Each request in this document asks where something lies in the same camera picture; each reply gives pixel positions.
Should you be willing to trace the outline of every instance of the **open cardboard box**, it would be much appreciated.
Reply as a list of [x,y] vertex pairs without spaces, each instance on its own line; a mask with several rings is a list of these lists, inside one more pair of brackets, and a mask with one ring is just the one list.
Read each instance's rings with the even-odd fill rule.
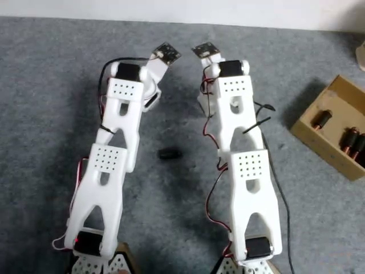
[[[332,118],[322,129],[316,131],[313,129],[313,121],[324,110],[331,110]],[[341,151],[340,143],[346,130],[351,127],[357,127],[361,133],[365,132],[364,115],[365,92],[338,75],[318,95],[290,131],[353,181],[365,175],[365,168]]]

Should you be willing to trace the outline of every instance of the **white plastic bracket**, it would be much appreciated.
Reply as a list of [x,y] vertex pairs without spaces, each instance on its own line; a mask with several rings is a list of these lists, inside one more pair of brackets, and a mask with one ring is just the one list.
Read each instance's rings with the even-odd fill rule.
[[[243,75],[221,77],[219,63],[225,59],[211,43],[199,45],[193,48],[193,51],[201,58],[205,77],[214,79],[213,84],[208,85],[206,92],[209,92],[210,114],[216,112],[219,120],[218,155],[227,161],[230,173],[231,250],[241,265],[267,260],[282,252],[282,241],[278,200],[271,182],[268,154],[267,150],[264,150],[259,127],[253,127],[245,134],[253,144],[254,150],[247,152],[230,150],[234,131],[239,128],[244,132],[257,122],[249,63],[241,61]],[[208,96],[200,93],[198,101],[208,116]],[[233,112],[231,106],[237,107],[237,112]],[[247,188],[249,180],[254,182],[252,190]],[[246,260],[248,252],[245,232],[253,213],[258,213],[266,224],[267,230],[262,236],[269,239],[271,254],[266,258]]]
[[[101,144],[93,144],[89,162],[80,183],[68,222],[65,247],[74,248],[75,240],[83,224],[95,206],[102,210],[104,233],[100,255],[111,258],[118,245],[117,232],[122,212],[122,188],[125,176],[127,150]],[[102,172],[109,174],[108,182],[100,183]]]
[[[232,184],[231,229],[232,250],[238,261],[246,260],[245,232],[252,214],[258,213],[266,225],[265,235],[273,248],[269,260],[282,252],[278,200],[270,178],[267,150],[230,153],[229,175]],[[248,189],[248,181],[254,183]]]
[[[113,258],[118,245],[117,233],[123,209],[124,177],[126,172],[132,172],[135,167],[141,114],[156,104],[161,95],[157,84],[169,65],[180,56],[170,44],[163,43],[154,50],[147,65],[140,68],[140,82],[115,78],[119,64],[111,65],[102,125],[92,145],[86,173],[75,195],[64,239],[64,246],[74,249],[80,231],[103,235],[99,253],[92,251],[100,254],[100,257],[74,250],[75,254],[93,261],[107,262]],[[124,115],[120,114],[122,104],[128,104]],[[124,134],[125,148],[108,145],[118,130]],[[102,173],[109,174],[108,182],[104,184],[100,182]],[[102,210],[105,229],[101,232],[83,227],[95,206]]]

